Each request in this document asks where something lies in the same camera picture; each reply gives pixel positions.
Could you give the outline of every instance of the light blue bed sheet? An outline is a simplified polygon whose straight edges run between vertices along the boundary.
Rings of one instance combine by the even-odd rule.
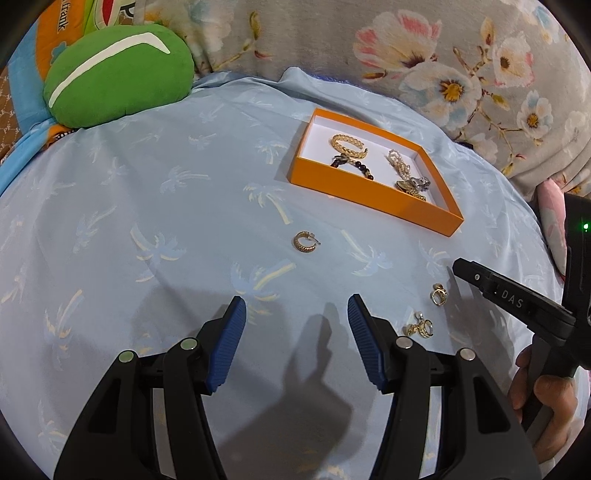
[[[321,105],[421,144],[465,222],[451,238],[293,186],[286,172]],[[308,230],[312,254],[291,244]],[[275,83],[219,73],[185,100],[80,130],[0,198],[0,408],[50,476],[78,414],[124,349],[159,353],[232,296],[248,323],[206,410],[232,480],[364,480],[391,397],[369,383],[346,315],[360,293],[417,341],[472,347],[503,389],[531,333],[450,271],[457,257],[560,301],[535,216],[509,182],[399,102],[288,69]],[[429,294],[449,291],[444,307]],[[579,411],[589,396],[577,375]],[[436,461],[437,391],[424,473]]]

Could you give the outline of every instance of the green fabric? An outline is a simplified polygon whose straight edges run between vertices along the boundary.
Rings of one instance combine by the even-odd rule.
[[[114,25],[82,37],[63,51],[47,74],[45,101],[49,102],[55,88],[84,61],[123,38],[144,32],[156,35],[170,54],[139,44],[93,66],[74,79],[50,108],[59,123],[71,128],[93,127],[187,96],[193,81],[193,58],[183,40],[161,25]]]

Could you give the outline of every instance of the open box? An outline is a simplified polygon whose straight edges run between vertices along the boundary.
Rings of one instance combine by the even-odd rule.
[[[368,149],[362,163],[369,168],[374,180],[366,179],[353,165],[331,167],[339,153],[330,139],[345,134],[361,140]],[[345,147],[358,150],[341,142]],[[398,190],[394,185],[402,180],[388,162],[388,152],[396,149],[411,167],[411,177],[426,176],[431,186],[420,192],[426,201]],[[291,165],[291,183],[327,193],[381,212],[403,218],[435,232],[451,236],[464,221],[462,213],[423,148],[395,134],[351,117],[317,108],[301,139]]]

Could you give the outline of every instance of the human hand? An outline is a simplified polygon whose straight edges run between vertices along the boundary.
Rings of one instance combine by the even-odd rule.
[[[509,401],[519,422],[523,418],[522,409],[527,401],[527,368],[530,360],[531,345],[517,356],[515,364],[519,370],[509,388]],[[570,422],[574,417],[578,401],[572,378],[542,375],[535,382],[534,394],[542,404],[550,407],[554,412],[552,420],[534,446],[538,463],[543,463],[553,458],[566,444]]]

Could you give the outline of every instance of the pillow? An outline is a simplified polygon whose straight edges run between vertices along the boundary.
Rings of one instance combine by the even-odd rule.
[[[566,275],[566,235],[564,221],[566,206],[564,193],[552,179],[542,182],[537,187],[540,221],[548,247],[554,257],[558,271]]]
[[[193,58],[161,25],[114,25],[66,48],[47,73],[43,97],[56,120],[93,127],[177,102],[189,93]]]

